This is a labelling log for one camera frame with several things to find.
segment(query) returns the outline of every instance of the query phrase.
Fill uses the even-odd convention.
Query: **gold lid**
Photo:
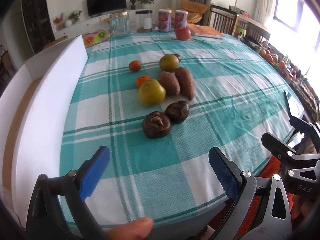
[[[128,15],[128,11],[113,13],[113,14],[110,14],[110,18],[117,18],[117,17],[127,16],[127,15]]]

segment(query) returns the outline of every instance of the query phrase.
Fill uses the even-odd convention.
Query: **green and white tablecloth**
[[[110,148],[110,164],[86,199],[105,228],[142,216],[157,226],[214,208],[227,197],[209,165],[210,148],[220,147],[240,170],[256,175],[270,157],[261,135],[269,131],[285,140],[292,132],[283,92],[294,93],[263,58],[229,35],[178,41],[174,32],[132,33],[87,53],[66,119],[60,175],[78,169],[100,145]],[[142,130],[144,117],[183,97],[146,108],[134,82],[141,75],[156,79],[167,53],[181,56],[180,66],[195,78],[196,96],[185,122],[150,140]],[[128,69],[133,60],[142,62],[137,73]]]

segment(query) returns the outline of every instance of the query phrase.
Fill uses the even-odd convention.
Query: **television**
[[[89,16],[127,8],[126,0],[87,0]]]

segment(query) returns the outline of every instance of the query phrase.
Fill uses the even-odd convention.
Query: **hand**
[[[153,219],[139,218],[106,231],[111,240],[143,240],[153,227]]]
[[[293,206],[291,209],[291,219],[296,219],[300,214],[304,217],[309,213],[315,204],[315,201],[301,196],[293,196]]]

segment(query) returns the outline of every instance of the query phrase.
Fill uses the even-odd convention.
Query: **orange book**
[[[200,26],[194,24],[187,24],[193,36],[203,36],[217,39],[224,39],[224,36],[216,29],[209,26]]]

